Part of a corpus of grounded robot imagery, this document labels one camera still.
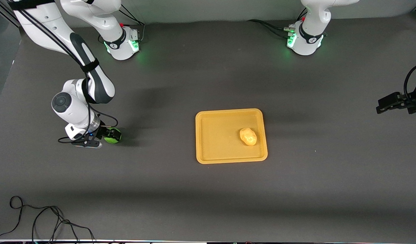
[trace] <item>cable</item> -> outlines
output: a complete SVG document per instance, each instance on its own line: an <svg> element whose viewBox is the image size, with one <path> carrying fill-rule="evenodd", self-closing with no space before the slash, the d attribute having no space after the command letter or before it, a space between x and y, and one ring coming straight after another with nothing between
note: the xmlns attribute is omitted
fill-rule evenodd
<svg viewBox="0 0 416 244"><path fill-rule="evenodd" d="M140 39L140 41L142 41L143 38L145 37L145 28L146 28L146 25L143 25L143 31L141 32L141 39Z"/></svg>
<svg viewBox="0 0 416 244"><path fill-rule="evenodd" d="M412 99L409 97L409 94L408 94L408 82L409 82L409 78L411 77L412 73L413 73L415 70L416 70L416 65L414 66L414 68L412 68L412 69L408 72L408 74L407 74L407 76L406 76L406 78L405 78L405 82L403 83L403 93L405 94L406 99L408 100L408 102L409 102L410 104L412 104L413 106L415 106L415 107L416 107L416 103L412 101Z"/></svg>
<svg viewBox="0 0 416 244"><path fill-rule="evenodd" d="M136 21L139 25L145 25L145 23L143 23L143 22L141 22L141 21L139 21L139 20L137 20L137 18L136 17L134 17L134 15L132 15L131 14L131 12L130 11L128 11L128 9L122 4L122 7L128 12L128 14L129 15L131 15L131 16L129 16L129 15L127 15L125 12L123 12L122 10L119 10L119 12L121 12L123 15L125 15L125 16L127 16L128 18L130 18L130 19L132 19L132 20L134 20L134 21Z"/></svg>
<svg viewBox="0 0 416 244"><path fill-rule="evenodd" d="M301 18L302 16L304 16L304 14L307 14L307 12L304 12L304 11L306 11L306 9L307 9L307 8L304 8L304 9L303 9L303 11L301 11L301 14L300 14L300 15L298 15L297 20L300 20L300 18Z"/></svg>
<svg viewBox="0 0 416 244"><path fill-rule="evenodd" d="M281 31L283 30L283 28L280 28L280 27L277 27L277 26L271 25L270 23L265 22L265 21L263 21L263 20L255 20L255 19L251 19L251 20L247 20L247 21L260 23L260 24L262 24L262 25L267 25L267 26L269 26L269 27L271 27L271 28L273 28L273 29L279 29L279 30L281 30Z"/></svg>
<svg viewBox="0 0 416 244"><path fill-rule="evenodd" d="M19 207L14 207L14 205L13 205L13 201L16 198L19 199L19 201L21 203L21 205ZM52 236L51 236L51 238L50 238L50 240L48 242L49 244L50 243L53 243L54 237L56 235L56 232L57 232L57 230L58 230L58 228L59 228L59 226L61 224L67 224L67 225L69 225L71 227L71 230L73 232L73 235L74 235L74 237L76 238L77 241L79 241L79 238L78 238L78 236L75 233L74 227L82 228L82 229L87 229L89 231L90 237L92 238L92 243L95 240L95 236L93 236L93 233L92 233L92 231L89 228L84 227L84 226L81 226L81 225L78 225L78 224L74 224L71 221L69 221L68 219L65 219L64 216L63 216L62 210L58 206L52 205L52 206L44 206L44 207L33 207L32 205L24 204L23 199L21 197L19 197L19 196L13 196L13 197L11 197L11 199L9 201L9 206L12 209L19 209L20 210L19 217L18 217L18 221L17 221L17 224L15 225L15 227L12 230L0 234L0 237L2 235L6 235L8 233L11 233L15 229L17 229L17 227L19 226L20 221L21 221L21 216L22 216L24 207L30 207L30 208L33 208L33 209L41 209L41 211L38 213L38 215L36 215L36 217L35 217L35 219L33 221L33 224L32 224L32 233L31 233L32 243L35 243L35 239L34 239L35 235L34 235L34 233L35 233L36 221L38 220L39 216L41 216L46 210L51 210L57 216L57 218L58 218L57 221L56 221L56 224L54 226L54 230L53 230Z"/></svg>
<svg viewBox="0 0 416 244"><path fill-rule="evenodd" d="M275 30L278 30L278 31L280 31L280 30L283 31L283 28L271 25L270 23L267 23L267 22L262 21L262 20L247 20L247 21L260 23L262 26L266 27L271 33L275 34L276 36L286 38L286 39L288 38L287 36L281 35L281 34L275 32L273 30L273 29L275 29Z"/></svg>
<svg viewBox="0 0 416 244"><path fill-rule="evenodd" d="M20 10L19 13L22 14L27 20L29 20L29 22L31 22L36 28L41 30L47 37L49 37L52 41L54 41L60 48L62 48L62 50L65 51L78 65L82 66L80 61L75 56L75 54L54 33L52 33L50 29L45 27L41 22L39 22L39 20L35 19L26 10L24 9Z"/></svg>
<svg viewBox="0 0 416 244"><path fill-rule="evenodd" d="M101 35L98 35L98 38L97 38L98 42L99 43L104 43L104 39L103 39L103 41L100 41L100 37L101 37Z"/></svg>
<svg viewBox="0 0 416 244"><path fill-rule="evenodd" d="M113 128L113 127L117 127L117 126L118 126L119 121L118 121L115 117L113 117L113 116L111 116L111 115L108 115L108 114L105 114L105 113L102 113L102 112L100 112L100 111L98 111L98 110L94 109L94 108L93 108L93 107L92 107L89 103L88 103L87 105L88 105L88 106L89 106L89 108L90 108L90 109L92 109L93 111L95 111L95 112L97 112L97 113L99 113L99 114L101 114L101 115L107 116L107 117L109 117L109 118L113 119L114 121L116 121L116 124L115 124L115 125L113 125L113 126L111 126L111 125L103 125L103 127Z"/></svg>

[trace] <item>black strap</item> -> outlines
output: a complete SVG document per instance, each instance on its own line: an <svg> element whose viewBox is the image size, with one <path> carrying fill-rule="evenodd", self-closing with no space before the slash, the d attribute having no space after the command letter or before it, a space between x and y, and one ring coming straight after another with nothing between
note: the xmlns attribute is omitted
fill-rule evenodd
<svg viewBox="0 0 416 244"><path fill-rule="evenodd" d="M114 42L108 42L108 41L104 41L107 46L109 46L110 48L112 48L113 50L119 49L119 47L121 46L122 43L124 43L126 40L126 31L123 29L122 31L122 35L121 37L119 37L118 40L115 40Z"/></svg>
<svg viewBox="0 0 416 244"><path fill-rule="evenodd" d="M87 73L93 71L99 64L100 62L97 59L95 59L95 61L90 62L87 65L80 66L80 68L84 73Z"/></svg>
<svg viewBox="0 0 416 244"><path fill-rule="evenodd" d="M299 32L308 44L316 43L316 41L319 40L319 38L321 38L322 35L324 34L324 33L322 33L322 34L317 35L317 36L312 36L310 34L307 34L303 29L303 23L301 23L301 25L299 27Z"/></svg>
<svg viewBox="0 0 416 244"><path fill-rule="evenodd" d="M86 99L86 102L96 104L95 100L89 95L89 92L87 92L87 80L84 79L81 82L81 91L83 92L84 99Z"/></svg>
<svg viewBox="0 0 416 244"><path fill-rule="evenodd" d="M8 2L14 11L23 9L34 9L36 6L46 3L54 3L54 0L21 0L19 2Z"/></svg>

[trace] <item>metal frame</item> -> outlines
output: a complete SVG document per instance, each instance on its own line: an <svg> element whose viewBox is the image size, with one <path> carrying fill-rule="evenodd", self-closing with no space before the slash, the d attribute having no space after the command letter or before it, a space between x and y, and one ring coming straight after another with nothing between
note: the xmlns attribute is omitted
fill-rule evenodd
<svg viewBox="0 0 416 244"><path fill-rule="evenodd" d="M0 15L13 25L17 26L17 28L21 26L6 0L0 0Z"/></svg>

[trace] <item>tray rim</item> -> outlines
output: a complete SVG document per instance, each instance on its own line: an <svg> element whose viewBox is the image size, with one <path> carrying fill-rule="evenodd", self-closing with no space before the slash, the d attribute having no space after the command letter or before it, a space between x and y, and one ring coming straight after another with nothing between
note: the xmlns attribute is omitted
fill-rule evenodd
<svg viewBox="0 0 416 244"><path fill-rule="evenodd" d="M230 112L244 112L244 111L253 111L256 112L258 115L257 117L260 118L260 124L259 124L259 120L258 120L258 130L259 130L259 137L261 137L261 135L263 135L263 141L264 141L264 145L263 145L263 149L265 151L265 153L259 157L259 158L253 158L253 159L220 159L220 160L203 160L202 159L202 148L200 147L201 145L198 143L200 136L201 136L201 131L200 131L200 126L198 127L197 125L199 124L199 121L201 121L201 117L204 114L213 114L213 113L230 113ZM224 110L209 110L209 111L200 111L199 113L196 114L196 118L195 118L195 130L196 130L196 159L199 163L201 164L223 164L223 163L242 163L242 162L260 162L260 161L264 161L265 159L267 159L268 157L268 146L267 146L267 141L266 141L266 134L265 134L265 124L263 121L263 113L260 109L258 108L240 108L240 109L224 109Z"/></svg>

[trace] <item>green ball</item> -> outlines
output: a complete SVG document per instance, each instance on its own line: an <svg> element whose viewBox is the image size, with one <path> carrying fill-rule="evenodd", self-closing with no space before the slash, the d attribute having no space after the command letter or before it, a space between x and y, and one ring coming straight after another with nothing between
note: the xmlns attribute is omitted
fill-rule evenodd
<svg viewBox="0 0 416 244"><path fill-rule="evenodd" d="M121 132L121 131L120 131L119 129L117 129L117 128L110 128L110 130L117 130L117 131ZM120 142L120 141L121 141L121 138L122 138L122 134L121 134L121 137L119 138L119 140L116 140L115 138L105 137L105 136L104 136L104 140L105 140L106 142L110 143L110 144L116 144L116 143Z"/></svg>

